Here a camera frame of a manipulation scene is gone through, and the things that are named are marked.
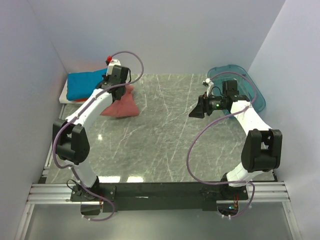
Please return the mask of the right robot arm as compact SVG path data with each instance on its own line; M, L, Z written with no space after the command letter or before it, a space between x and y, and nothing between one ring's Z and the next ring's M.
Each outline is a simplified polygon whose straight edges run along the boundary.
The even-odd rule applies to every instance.
M267 125L252 106L248 96L240 94L238 82L227 80L222 83L222 93L214 95L214 83L207 78L203 81L207 87L198 97L190 118L203 119L213 111L226 110L235 117L246 134L241 152L241 162L229 171L219 187L222 198L230 200L237 194L237 188L245 186L254 177L280 166L282 152L282 132Z

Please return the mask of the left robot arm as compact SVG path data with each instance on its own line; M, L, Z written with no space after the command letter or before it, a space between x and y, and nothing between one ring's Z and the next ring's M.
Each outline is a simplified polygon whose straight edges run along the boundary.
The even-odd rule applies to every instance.
M57 119L52 126L52 157L60 169L70 168L88 201L100 195L99 177L87 160L90 143L87 131L97 117L126 92L131 70L119 63L108 66L102 81L97 84L84 104L66 119Z

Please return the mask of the salmon pink t shirt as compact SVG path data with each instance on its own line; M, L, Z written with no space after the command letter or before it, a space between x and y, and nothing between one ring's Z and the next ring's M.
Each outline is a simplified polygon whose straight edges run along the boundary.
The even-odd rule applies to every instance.
M133 90L133 86L127 85L126 92L121 99L113 102L100 115L114 118L138 116L140 112L133 98Z

